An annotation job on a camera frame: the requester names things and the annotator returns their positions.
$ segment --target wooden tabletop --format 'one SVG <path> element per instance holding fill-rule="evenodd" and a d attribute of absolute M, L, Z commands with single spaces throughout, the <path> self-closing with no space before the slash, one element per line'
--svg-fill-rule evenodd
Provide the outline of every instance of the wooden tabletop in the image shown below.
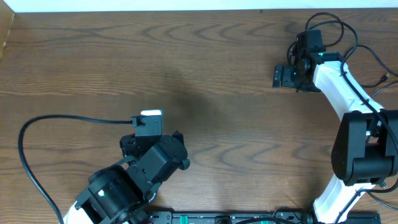
<path fill-rule="evenodd" d="M 307 208 L 333 174 L 330 152 L 340 122 L 323 94 L 271 86 L 274 66 L 286 63 L 287 47 L 319 11 L 17 14 L 0 63 L 0 223 L 57 222 L 19 160 L 24 122 L 44 114 L 129 119 L 153 108 L 164 111 L 165 134 L 184 133 L 192 162 L 161 186 L 155 205 L 176 211 Z M 398 9 L 329 12 L 398 70 Z M 333 42 L 340 28 L 325 25 L 322 32 L 324 43 Z M 353 41 L 346 29 L 329 50 L 343 53 Z M 362 84 L 385 74 L 364 49 L 348 64 Z M 398 109 L 397 93 L 391 87 L 376 100 Z M 25 154 L 66 214 L 88 177 L 121 158 L 118 141 L 133 132 L 129 125 L 40 121 L 27 131 Z M 397 205 L 397 196 L 381 197 Z M 398 222 L 395 212 L 367 195 L 355 209 Z"/>

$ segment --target green tape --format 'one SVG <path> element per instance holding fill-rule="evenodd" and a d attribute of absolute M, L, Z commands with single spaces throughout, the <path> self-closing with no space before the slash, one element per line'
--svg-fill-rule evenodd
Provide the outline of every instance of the green tape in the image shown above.
<path fill-rule="evenodd" d="M 260 224 L 269 224 L 269 222 L 268 221 L 261 221 Z"/>
<path fill-rule="evenodd" d="M 180 224 L 188 224 L 188 215 L 180 216 Z"/>

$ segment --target wooden table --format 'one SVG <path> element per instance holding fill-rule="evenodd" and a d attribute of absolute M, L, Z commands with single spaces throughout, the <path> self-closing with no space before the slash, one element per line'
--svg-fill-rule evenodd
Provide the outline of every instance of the wooden table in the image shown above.
<path fill-rule="evenodd" d="M 286 63 L 287 47 L 319 11 L 18 14 L 0 63 L 0 223 L 57 222 L 19 160 L 24 122 L 43 114 L 129 119 L 151 108 L 164 111 L 164 133 L 184 133 L 192 162 L 164 183 L 155 205 L 176 211 L 307 208 L 332 176 L 340 122 L 323 94 L 271 85 L 274 66 Z M 329 11 L 398 70 L 397 9 Z M 340 28 L 322 31 L 327 43 Z M 329 50 L 343 53 L 352 45 L 346 30 Z M 360 83 L 385 74 L 364 49 L 348 63 Z M 395 86 L 376 100 L 398 109 L 397 93 Z M 121 158 L 118 141 L 133 132 L 128 125 L 41 121 L 29 128 L 25 153 L 66 214 L 87 178 Z M 382 198 L 397 205 L 397 196 Z M 355 209 L 398 222 L 367 195 Z"/>

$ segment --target white wall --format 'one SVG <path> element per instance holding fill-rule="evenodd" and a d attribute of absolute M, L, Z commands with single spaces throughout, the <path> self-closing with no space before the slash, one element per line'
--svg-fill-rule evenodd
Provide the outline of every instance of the white wall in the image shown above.
<path fill-rule="evenodd" d="M 5 0 L 14 12 L 398 7 L 398 0 Z"/>

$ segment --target white backdrop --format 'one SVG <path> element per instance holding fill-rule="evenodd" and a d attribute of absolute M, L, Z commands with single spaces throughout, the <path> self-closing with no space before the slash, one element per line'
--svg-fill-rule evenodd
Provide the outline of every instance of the white backdrop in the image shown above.
<path fill-rule="evenodd" d="M 4 0 L 14 12 L 398 7 L 398 0 Z"/>

